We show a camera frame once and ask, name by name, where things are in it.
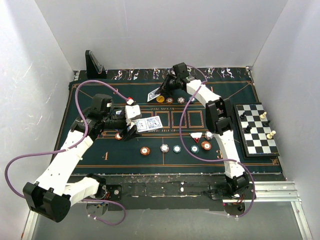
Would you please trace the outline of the yellow big blind button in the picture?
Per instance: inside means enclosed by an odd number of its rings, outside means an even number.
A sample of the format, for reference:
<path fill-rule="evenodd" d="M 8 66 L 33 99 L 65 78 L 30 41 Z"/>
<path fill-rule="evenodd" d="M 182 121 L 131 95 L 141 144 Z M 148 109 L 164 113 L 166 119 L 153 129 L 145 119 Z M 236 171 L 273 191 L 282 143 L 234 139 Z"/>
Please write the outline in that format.
<path fill-rule="evenodd" d="M 163 103 L 165 101 L 165 97 L 162 96 L 162 95 L 159 95 L 159 96 L 156 97 L 156 101 L 158 103 Z"/>

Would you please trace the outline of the blue playing card deck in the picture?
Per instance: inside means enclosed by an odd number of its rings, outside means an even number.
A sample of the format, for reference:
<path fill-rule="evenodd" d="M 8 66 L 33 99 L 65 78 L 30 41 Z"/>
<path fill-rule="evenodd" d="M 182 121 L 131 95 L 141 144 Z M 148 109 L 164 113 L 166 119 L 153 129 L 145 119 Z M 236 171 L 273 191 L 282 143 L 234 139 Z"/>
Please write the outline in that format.
<path fill-rule="evenodd" d="M 136 125 L 138 133 L 153 132 L 163 127 L 158 115 L 134 120 L 133 124 Z"/>

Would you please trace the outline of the orange chips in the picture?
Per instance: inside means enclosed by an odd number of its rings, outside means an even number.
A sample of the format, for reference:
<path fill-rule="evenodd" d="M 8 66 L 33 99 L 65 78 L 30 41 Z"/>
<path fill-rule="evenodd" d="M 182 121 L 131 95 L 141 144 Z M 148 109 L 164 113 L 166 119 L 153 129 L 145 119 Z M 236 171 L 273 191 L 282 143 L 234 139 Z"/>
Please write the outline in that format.
<path fill-rule="evenodd" d="M 201 143 L 201 147 L 206 150 L 209 151 L 212 148 L 212 145 L 208 142 L 208 141 L 203 141 Z"/>
<path fill-rule="evenodd" d="M 121 140 L 123 137 L 120 135 L 120 133 L 119 132 L 117 132 L 116 134 L 115 134 L 115 139 L 116 140 Z"/>
<path fill-rule="evenodd" d="M 173 103 L 173 98 L 172 97 L 168 97 L 167 99 L 166 99 L 166 103 L 167 104 L 172 104 Z"/>

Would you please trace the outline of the blue backed playing card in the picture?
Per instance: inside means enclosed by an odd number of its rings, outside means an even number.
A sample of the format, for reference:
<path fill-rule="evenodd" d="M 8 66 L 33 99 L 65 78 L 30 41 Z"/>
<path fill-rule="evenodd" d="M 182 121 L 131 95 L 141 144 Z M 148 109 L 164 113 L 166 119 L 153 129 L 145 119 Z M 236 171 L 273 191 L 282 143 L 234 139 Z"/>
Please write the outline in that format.
<path fill-rule="evenodd" d="M 158 89 L 154 89 L 153 91 L 149 92 L 147 95 L 147 102 L 150 102 L 156 99 L 160 94 L 157 93 Z"/>

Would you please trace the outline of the orange poker chip stack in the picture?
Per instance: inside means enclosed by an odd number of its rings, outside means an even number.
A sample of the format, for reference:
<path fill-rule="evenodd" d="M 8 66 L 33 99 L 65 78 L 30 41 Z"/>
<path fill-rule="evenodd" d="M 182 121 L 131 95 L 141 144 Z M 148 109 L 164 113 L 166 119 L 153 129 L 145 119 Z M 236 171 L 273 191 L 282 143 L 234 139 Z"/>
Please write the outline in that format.
<path fill-rule="evenodd" d="M 146 146 L 142 147 L 140 149 L 140 153 L 143 155 L 143 156 L 147 156 L 150 154 L 150 149 Z"/>

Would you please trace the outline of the green poker chip stack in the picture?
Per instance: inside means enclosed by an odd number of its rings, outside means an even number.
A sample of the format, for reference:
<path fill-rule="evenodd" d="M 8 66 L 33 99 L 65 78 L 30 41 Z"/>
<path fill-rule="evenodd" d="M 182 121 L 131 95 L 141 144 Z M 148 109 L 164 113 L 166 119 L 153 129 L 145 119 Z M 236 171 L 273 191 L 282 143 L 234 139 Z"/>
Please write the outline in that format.
<path fill-rule="evenodd" d="M 175 146 L 173 147 L 173 151 L 174 151 L 175 153 L 179 153 L 179 152 L 181 151 L 181 147 L 180 147 L 179 145 L 175 145 Z"/>

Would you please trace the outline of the red triangular dealer button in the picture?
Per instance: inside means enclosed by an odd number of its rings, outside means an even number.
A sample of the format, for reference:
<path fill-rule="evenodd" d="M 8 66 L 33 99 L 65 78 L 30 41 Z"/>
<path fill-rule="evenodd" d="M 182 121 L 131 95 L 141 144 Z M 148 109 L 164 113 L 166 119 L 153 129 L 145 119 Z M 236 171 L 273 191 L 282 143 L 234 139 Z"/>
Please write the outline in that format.
<path fill-rule="evenodd" d="M 190 133 L 190 136 L 196 143 L 198 143 L 202 137 L 202 134 L 203 134 L 202 132 L 192 132 Z"/>

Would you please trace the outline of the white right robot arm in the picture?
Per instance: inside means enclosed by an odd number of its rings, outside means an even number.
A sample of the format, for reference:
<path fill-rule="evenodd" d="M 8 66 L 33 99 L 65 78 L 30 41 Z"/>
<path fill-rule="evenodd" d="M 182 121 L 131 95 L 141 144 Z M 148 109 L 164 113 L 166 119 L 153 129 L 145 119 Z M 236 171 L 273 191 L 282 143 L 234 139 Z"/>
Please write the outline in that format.
<path fill-rule="evenodd" d="M 184 62 L 173 66 L 173 72 L 168 73 L 164 82 L 156 91 L 161 95 L 172 95 L 175 90 L 183 90 L 196 99 L 205 108 L 205 125 L 218 143 L 224 162 L 224 175 L 226 179 L 226 192 L 232 199 L 237 199 L 249 187 L 250 173 L 241 163 L 236 148 L 233 131 L 233 112 L 229 99 L 222 99 L 211 91 L 206 83 L 208 79 L 197 79 L 188 71 L 189 66 Z"/>

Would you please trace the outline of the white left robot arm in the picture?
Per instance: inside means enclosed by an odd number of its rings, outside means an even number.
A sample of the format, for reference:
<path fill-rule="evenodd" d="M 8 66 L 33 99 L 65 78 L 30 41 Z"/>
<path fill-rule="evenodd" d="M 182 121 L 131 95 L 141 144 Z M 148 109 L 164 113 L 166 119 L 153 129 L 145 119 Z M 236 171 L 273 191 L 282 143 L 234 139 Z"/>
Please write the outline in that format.
<path fill-rule="evenodd" d="M 35 183 L 27 182 L 23 187 L 31 211 L 59 223 L 77 202 L 87 198 L 95 202 L 105 200 L 108 191 L 103 177 L 90 173 L 78 182 L 67 182 L 103 131 L 121 130 L 125 135 L 129 129 L 136 128 L 132 120 L 141 117 L 140 107 L 131 98 L 125 101 L 125 107 L 115 108 L 110 95 L 96 94 L 91 105 L 80 111 L 50 165 Z"/>

